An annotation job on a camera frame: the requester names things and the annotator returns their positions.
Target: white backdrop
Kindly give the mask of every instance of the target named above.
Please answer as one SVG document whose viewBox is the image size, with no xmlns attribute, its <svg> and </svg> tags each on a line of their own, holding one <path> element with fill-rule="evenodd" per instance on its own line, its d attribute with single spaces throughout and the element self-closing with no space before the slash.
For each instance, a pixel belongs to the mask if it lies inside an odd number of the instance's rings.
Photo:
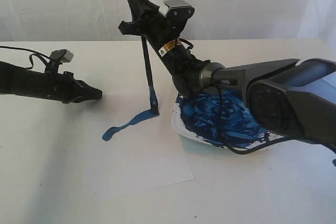
<svg viewBox="0 0 336 224">
<path fill-rule="evenodd" d="M 163 0 L 151 0 L 161 4 Z M 186 0 L 187 39 L 322 38 L 336 51 L 336 0 Z M 128 40 L 126 0 L 0 0 L 0 41 Z"/>
</svg>

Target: white paper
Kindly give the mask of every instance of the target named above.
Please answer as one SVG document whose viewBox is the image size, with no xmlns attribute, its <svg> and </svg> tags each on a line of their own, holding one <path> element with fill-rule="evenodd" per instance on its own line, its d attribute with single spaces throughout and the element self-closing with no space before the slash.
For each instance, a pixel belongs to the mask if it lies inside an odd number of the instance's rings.
<svg viewBox="0 0 336 224">
<path fill-rule="evenodd" d="M 160 116 L 102 140 L 112 126 L 128 123 L 136 114 L 150 108 L 146 90 L 105 94 L 102 101 L 84 111 L 84 188 L 100 198 L 130 193 L 193 179 L 179 135 L 171 116 L 176 91 L 159 99 Z"/>
</svg>

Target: white table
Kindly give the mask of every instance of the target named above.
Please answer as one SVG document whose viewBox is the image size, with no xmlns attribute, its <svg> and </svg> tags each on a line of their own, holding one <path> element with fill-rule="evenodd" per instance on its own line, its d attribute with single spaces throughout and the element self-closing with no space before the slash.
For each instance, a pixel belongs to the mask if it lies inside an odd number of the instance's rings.
<svg viewBox="0 0 336 224">
<path fill-rule="evenodd" d="M 67 48 L 75 57 L 60 70 L 72 71 L 76 79 L 105 92 L 121 86 L 147 88 L 139 41 L 2 45 L 45 53 Z M 226 66 L 284 58 L 336 60 L 318 39 L 208 40 L 194 45 L 198 58 Z M 171 77 L 154 52 L 150 54 L 160 94 L 171 87 Z M 25 53 L 2 50 L 1 56 L 1 61 L 28 65 Z M 85 169 L 79 156 L 82 104 L 5 95 L 0 105 L 0 223 L 336 222 L 335 156 L 326 148 L 292 141 L 238 156 L 182 138 L 194 180 L 99 199 L 74 193 L 82 179 L 76 171 Z"/>
</svg>

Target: sticker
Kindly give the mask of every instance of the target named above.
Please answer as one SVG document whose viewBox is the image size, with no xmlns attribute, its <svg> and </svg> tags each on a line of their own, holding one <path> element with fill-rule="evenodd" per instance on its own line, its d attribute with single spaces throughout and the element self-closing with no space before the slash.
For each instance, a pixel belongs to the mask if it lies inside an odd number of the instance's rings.
<svg viewBox="0 0 336 224">
<path fill-rule="evenodd" d="M 182 45 L 181 41 L 179 39 L 175 40 L 173 39 L 172 41 L 169 41 L 167 44 L 165 44 L 163 47 L 159 49 L 159 54 L 164 56 L 167 52 L 172 50 L 176 46 Z"/>
</svg>

